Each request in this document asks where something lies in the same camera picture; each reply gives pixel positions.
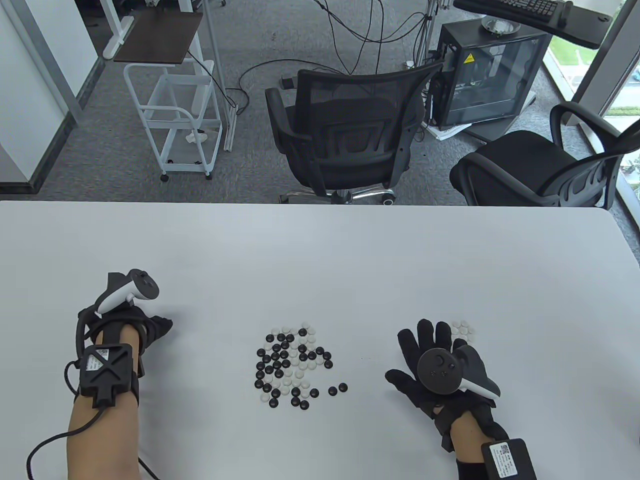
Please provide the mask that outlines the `person's left hand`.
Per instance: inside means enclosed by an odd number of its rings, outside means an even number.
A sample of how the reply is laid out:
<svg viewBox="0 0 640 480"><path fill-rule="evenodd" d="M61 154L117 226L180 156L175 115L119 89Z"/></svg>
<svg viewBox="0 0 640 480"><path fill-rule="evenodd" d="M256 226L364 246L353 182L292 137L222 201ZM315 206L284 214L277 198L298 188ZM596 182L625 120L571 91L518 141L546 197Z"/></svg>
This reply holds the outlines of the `person's left hand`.
<svg viewBox="0 0 640 480"><path fill-rule="evenodd" d="M138 306L121 304L106 313L98 314L94 307L87 307L78 313L75 346L77 358L83 358L85 343L89 339L93 345L119 345L122 332L134 330L132 341L134 371L137 378L144 377L145 370L141 356L158 339L164 337L173 327L170 318L149 317Z"/></svg>

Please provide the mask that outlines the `person's right hand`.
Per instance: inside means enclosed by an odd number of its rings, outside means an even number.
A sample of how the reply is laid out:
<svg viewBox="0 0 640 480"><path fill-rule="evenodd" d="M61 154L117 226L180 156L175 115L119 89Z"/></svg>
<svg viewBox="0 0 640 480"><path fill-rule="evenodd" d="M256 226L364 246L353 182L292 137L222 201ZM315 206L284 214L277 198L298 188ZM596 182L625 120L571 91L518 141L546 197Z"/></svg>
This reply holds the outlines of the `person's right hand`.
<svg viewBox="0 0 640 480"><path fill-rule="evenodd" d="M487 375L477 350L464 339L454 339L446 322L423 318L416 328L416 333L405 328L397 335L409 373L388 370L386 381L434 421L448 452L454 451L451 428L466 413L485 436L507 441L507 432L492 413L501 390Z"/></svg>

